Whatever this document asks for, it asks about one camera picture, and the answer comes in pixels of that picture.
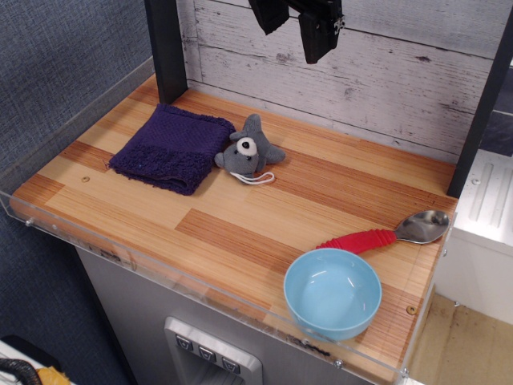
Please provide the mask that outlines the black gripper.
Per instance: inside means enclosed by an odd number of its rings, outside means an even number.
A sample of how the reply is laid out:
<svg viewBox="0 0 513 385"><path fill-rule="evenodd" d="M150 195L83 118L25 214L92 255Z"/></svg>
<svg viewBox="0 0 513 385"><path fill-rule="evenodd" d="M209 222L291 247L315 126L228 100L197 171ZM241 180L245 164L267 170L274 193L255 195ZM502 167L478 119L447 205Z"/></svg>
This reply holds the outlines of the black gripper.
<svg viewBox="0 0 513 385"><path fill-rule="evenodd" d="M300 13L301 41L308 64L337 48L342 29L341 0L249 0L261 29L273 33L289 19L289 7Z"/></svg>

